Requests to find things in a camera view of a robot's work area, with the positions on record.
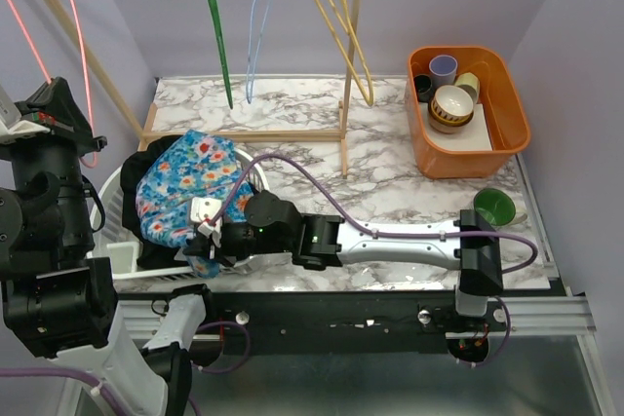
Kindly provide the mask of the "black pleated skirt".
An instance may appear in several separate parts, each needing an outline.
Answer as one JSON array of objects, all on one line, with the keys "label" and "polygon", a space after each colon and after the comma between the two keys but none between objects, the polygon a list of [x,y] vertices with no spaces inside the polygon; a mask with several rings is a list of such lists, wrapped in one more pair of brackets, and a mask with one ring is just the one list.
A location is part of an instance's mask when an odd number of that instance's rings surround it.
[{"label": "black pleated skirt", "polygon": [[123,191],[122,225],[131,231],[142,244],[137,266],[143,270],[174,267],[177,264],[176,257],[182,254],[182,249],[174,250],[169,247],[156,246],[142,237],[135,206],[137,183],[161,151],[169,147],[180,136],[166,136],[153,141],[145,150],[136,152],[122,165],[120,180]]}]

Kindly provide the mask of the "floral blue garment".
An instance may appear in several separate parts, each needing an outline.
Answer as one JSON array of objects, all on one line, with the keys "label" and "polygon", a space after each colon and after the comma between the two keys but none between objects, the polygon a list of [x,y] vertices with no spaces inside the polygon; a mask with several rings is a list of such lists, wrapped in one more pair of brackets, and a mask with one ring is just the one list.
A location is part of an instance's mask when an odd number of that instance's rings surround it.
[{"label": "floral blue garment", "polygon": [[190,246],[196,238],[192,200],[225,201],[240,175],[233,141],[193,130],[176,138],[137,183],[140,234],[156,246]]}]

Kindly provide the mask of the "green hanger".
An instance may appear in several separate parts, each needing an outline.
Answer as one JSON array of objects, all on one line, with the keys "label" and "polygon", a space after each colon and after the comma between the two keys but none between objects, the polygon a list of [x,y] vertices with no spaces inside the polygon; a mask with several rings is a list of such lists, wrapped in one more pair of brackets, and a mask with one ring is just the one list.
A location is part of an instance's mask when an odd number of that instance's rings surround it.
[{"label": "green hanger", "polygon": [[215,43],[217,46],[220,70],[221,70],[223,85],[225,89],[225,95],[227,98],[228,106],[230,109],[232,109],[233,97],[232,97],[230,74],[229,74],[229,67],[228,67],[228,62],[227,62],[227,53],[226,53],[226,47],[225,47],[224,36],[223,36],[223,31],[222,31],[218,1],[207,0],[207,2],[209,6],[209,11],[211,14],[211,19],[213,22],[214,37],[215,37]]}]

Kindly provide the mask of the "light blue wire hanger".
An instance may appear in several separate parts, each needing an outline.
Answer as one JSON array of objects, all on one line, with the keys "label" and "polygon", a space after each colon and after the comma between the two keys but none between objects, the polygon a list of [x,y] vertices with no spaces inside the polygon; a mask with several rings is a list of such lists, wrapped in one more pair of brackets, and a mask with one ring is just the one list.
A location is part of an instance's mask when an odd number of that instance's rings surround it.
[{"label": "light blue wire hanger", "polygon": [[245,98],[247,104],[254,100],[254,82],[262,41],[273,0],[252,0],[248,31]]}]

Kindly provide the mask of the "yellow hanger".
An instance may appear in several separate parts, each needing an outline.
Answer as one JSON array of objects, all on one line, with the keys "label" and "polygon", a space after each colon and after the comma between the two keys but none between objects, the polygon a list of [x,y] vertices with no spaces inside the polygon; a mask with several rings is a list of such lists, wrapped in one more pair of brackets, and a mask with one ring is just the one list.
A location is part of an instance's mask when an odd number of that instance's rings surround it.
[{"label": "yellow hanger", "polygon": [[313,0],[335,42],[362,99],[374,105],[374,86],[370,70],[349,13],[347,0]]}]

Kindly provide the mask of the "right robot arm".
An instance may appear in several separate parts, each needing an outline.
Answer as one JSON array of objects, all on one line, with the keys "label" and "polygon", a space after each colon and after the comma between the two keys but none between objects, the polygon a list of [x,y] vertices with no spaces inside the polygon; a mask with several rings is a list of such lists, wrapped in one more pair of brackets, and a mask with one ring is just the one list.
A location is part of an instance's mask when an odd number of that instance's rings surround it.
[{"label": "right robot arm", "polygon": [[188,256],[232,267],[250,257],[287,252],[292,264],[324,271],[367,262],[422,264],[455,271],[450,322],[468,330],[484,318],[488,298],[503,291],[499,240],[476,211],[464,209],[455,220],[436,224],[364,223],[340,215],[300,212],[290,202],[263,190],[253,195],[241,222],[209,220],[220,207],[196,198],[190,220],[195,238]]}]

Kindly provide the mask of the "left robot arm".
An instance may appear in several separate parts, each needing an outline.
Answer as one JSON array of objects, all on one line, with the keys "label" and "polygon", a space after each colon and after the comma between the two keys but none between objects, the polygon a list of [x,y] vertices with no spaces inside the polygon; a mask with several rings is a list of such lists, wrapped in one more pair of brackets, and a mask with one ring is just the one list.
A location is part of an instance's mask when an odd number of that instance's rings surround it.
[{"label": "left robot arm", "polygon": [[88,204],[97,191],[80,160],[102,150],[63,78],[17,103],[1,134],[14,187],[1,192],[3,319],[44,375],[87,384],[115,415],[180,415],[192,384],[189,347],[215,325],[202,284],[176,289],[155,336],[125,327],[108,258],[95,254]]}]

